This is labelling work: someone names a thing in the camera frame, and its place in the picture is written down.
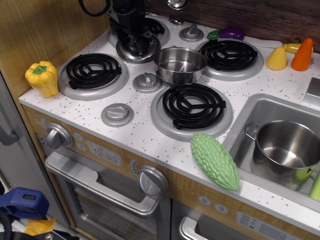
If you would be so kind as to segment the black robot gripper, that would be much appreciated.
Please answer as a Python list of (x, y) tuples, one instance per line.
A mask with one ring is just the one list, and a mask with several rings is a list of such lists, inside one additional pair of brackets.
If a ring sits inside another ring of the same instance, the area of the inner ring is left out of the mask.
[(140, 56), (146, 56), (149, 48), (148, 39), (152, 34), (145, 22), (145, 1), (113, 0), (112, 8), (107, 14), (117, 40), (124, 42), (127, 39), (128, 49), (137, 50)]

